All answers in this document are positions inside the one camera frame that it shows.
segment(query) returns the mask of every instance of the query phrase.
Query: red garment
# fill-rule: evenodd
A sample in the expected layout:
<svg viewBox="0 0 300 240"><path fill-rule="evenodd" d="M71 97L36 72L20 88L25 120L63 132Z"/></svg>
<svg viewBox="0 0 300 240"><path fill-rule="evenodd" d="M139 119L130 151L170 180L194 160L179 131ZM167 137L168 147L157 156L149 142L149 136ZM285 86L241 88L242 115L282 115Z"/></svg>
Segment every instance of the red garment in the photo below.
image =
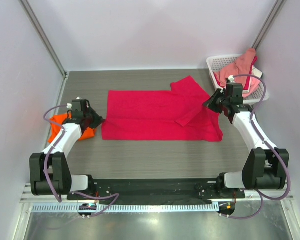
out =
<svg viewBox="0 0 300 240"><path fill-rule="evenodd" d="M188 76L171 91L109 91L104 140L219 142L219 114L203 106L210 96Z"/></svg>

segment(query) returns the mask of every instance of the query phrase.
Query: pink fabric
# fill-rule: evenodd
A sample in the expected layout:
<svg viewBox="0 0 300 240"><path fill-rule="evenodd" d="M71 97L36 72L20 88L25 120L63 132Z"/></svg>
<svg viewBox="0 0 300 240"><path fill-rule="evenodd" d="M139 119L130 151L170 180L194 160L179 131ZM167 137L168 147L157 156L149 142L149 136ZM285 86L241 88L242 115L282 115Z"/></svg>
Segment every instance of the pink fabric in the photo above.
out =
<svg viewBox="0 0 300 240"><path fill-rule="evenodd" d="M171 91L109 91L104 140L219 142L218 117L203 106L209 95L188 76Z"/></svg>
<svg viewBox="0 0 300 240"><path fill-rule="evenodd" d="M233 63L225 66L219 72L215 72L214 76L218 81L221 87L225 87L227 85L226 78L231 75L239 75L239 74L251 74L252 66L257 61L256 50L254 48L249 48L245 54L238 57ZM249 89L250 77L240 76L235 78L236 83L240 83L243 85L244 90Z"/></svg>

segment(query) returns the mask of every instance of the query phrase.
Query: white backdrop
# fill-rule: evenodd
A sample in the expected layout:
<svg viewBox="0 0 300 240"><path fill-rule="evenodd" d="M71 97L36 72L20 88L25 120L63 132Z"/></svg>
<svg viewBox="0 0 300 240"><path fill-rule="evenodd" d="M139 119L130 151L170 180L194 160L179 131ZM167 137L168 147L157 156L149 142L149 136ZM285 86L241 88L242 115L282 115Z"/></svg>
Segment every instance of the white backdrop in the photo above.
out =
<svg viewBox="0 0 300 240"><path fill-rule="evenodd" d="M206 67L251 47L275 0L29 0L68 71Z"/></svg>
<svg viewBox="0 0 300 240"><path fill-rule="evenodd" d="M289 151L292 193L300 208L300 0L285 3L258 57L269 91L258 120L268 137Z"/></svg>
<svg viewBox="0 0 300 240"><path fill-rule="evenodd" d="M40 152L62 76L17 0L0 1L0 240L11 239L18 203L30 181L29 157Z"/></svg>

